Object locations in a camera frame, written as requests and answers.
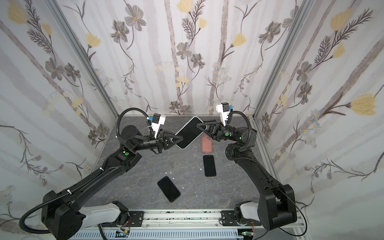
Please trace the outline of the pink phone case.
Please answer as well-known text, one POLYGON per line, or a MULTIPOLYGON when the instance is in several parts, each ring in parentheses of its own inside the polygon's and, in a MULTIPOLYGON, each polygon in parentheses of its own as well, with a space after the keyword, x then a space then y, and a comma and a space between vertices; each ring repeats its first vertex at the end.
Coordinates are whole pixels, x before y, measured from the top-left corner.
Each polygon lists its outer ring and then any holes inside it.
POLYGON ((208 135, 202 135, 202 152, 203 153, 213 152, 213 140, 208 135))

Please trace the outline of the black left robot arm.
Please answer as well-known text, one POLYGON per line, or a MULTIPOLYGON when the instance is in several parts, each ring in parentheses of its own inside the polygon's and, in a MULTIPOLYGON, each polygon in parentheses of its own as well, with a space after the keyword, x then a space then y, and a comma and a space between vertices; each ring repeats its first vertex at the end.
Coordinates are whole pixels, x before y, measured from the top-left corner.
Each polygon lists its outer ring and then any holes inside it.
POLYGON ((170 149, 183 140, 169 131, 159 130, 157 138, 143 136, 129 125, 118 136, 120 148, 108 156, 103 165, 80 182, 59 193, 49 192, 43 198, 48 205, 42 209, 42 222, 57 240, 68 240, 79 230, 98 224, 125 225, 129 209, 119 201, 90 210, 84 204, 112 180, 131 170, 141 159, 141 150, 170 149))

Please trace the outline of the black smartphone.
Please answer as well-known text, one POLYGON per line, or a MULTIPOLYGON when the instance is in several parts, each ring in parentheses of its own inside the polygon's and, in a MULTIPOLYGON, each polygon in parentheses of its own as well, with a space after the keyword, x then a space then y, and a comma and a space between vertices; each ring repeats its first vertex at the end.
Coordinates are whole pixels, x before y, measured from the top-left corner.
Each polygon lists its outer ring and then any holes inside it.
POLYGON ((206 177, 216 177, 217 171, 216 171, 214 156, 213 155, 204 155, 203 156, 203 162, 204 162, 205 176, 206 177))

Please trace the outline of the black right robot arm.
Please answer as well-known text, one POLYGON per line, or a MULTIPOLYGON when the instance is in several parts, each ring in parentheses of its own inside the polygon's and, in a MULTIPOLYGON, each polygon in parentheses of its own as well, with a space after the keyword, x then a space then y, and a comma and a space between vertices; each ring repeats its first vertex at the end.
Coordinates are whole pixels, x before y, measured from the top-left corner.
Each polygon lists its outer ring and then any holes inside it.
POLYGON ((257 204, 243 202, 236 206, 239 222, 255 220, 266 230, 280 228, 297 221, 295 193, 290 185, 282 185, 257 160, 252 147, 257 131, 250 123, 235 128, 220 121, 198 123, 197 128, 216 141, 231 140, 225 154, 228 160, 238 164, 256 186, 260 197, 257 204))

